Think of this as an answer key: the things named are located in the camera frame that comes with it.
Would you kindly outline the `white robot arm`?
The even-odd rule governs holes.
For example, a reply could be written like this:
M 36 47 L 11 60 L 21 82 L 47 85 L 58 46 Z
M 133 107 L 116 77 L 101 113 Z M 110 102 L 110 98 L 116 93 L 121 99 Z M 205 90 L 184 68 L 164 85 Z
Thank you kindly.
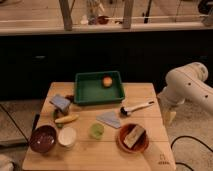
M 208 69 L 200 62 L 174 68 L 166 74 L 166 86 L 157 95 L 165 126 L 171 124 L 176 116 L 176 107 L 186 99 L 213 114 L 213 88 L 205 84 L 207 78 Z

